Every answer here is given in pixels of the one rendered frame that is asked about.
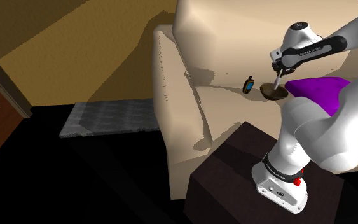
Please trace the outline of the grey slender utensil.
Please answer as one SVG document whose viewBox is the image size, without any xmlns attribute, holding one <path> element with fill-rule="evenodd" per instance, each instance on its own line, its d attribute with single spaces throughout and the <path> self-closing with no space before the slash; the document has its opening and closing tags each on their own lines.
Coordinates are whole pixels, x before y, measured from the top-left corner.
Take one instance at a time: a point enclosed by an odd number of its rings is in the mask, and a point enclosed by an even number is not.
<svg viewBox="0 0 358 224">
<path fill-rule="evenodd" d="M 278 86 L 279 86 L 279 83 L 280 83 L 280 80 L 281 80 L 281 73 L 282 73 L 281 71 L 279 71 L 277 73 L 277 77 L 276 77 L 274 85 L 273 85 L 274 90 L 276 90 L 278 88 Z"/>
</svg>

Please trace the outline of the brown bowl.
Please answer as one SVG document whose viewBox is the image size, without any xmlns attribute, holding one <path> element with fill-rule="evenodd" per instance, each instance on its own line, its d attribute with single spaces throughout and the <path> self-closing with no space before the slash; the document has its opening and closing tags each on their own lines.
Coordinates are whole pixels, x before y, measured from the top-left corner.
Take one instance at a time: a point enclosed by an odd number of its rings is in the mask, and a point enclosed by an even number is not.
<svg viewBox="0 0 358 224">
<path fill-rule="evenodd" d="M 289 95 L 289 92 L 280 85 L 274 89 L 273 83 L 264 83 L 260 86 L 259 89 L 263 97 L 271 101 L 281 100 Z"/>
</svg>

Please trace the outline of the purple cushion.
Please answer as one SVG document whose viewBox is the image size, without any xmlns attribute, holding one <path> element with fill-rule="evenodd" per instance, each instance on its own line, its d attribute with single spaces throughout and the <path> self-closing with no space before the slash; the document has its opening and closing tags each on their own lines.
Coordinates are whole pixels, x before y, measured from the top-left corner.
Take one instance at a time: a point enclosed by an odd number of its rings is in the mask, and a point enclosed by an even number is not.
<svg viewBox="0 0 358 224">
<path fill-rule="evenodd" d="M 339 94 L 349 83 L 341 77 L 324 76 L 288 81 L 285 88 L 294 97 L 306 97 L 333 116 L 340 107 Z"/>
</svg>

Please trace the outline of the beige sofa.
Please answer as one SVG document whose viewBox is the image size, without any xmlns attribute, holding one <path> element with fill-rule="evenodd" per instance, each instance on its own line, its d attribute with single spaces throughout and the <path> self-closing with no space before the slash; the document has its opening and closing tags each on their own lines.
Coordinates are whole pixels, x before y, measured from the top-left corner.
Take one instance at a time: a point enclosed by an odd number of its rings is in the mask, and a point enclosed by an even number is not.
<svg viewBox="0 0 358 224">
<path fill-rule="evenodd" d="M 290 25 L 326 37 L 356 17 L 358 0 L 177 0 L 174 23 L 154 29 L 152 61 L 171 199 L 185 198 L 190 174 L 244 122 L 279 135 L 283 101 L 259 86 L 274 81 L 270 52 Z"/>
</svg>

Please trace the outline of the dark robot stand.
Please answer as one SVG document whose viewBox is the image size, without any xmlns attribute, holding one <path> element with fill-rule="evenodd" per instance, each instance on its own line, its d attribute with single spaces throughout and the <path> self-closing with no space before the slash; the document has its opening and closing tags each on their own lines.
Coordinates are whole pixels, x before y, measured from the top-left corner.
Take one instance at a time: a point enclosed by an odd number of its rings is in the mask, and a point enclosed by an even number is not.
<svg viewBox="0 0 358 224">
<path fill-rule="evenodd" d="M 344 180 L 310 162 L 303 174 L 308 202 L 292 214 L 256 191 L 252 166 L 276 140 L 245 122 L 190 176 L 184 213 L 192 224 L 344 224 Z"/>
</svg>

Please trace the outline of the grey rug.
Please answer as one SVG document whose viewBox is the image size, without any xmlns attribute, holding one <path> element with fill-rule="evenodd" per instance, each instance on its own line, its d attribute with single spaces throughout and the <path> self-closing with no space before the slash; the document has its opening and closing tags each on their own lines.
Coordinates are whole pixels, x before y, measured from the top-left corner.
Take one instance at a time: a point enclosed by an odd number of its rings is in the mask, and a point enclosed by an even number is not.
<svg viewBox="0 0 358 224">
<path fill-rule="evenodd" d="M 59 137 L 88 137 L 157 131 L 152 99 L 77 102 Z"/>
</svg>

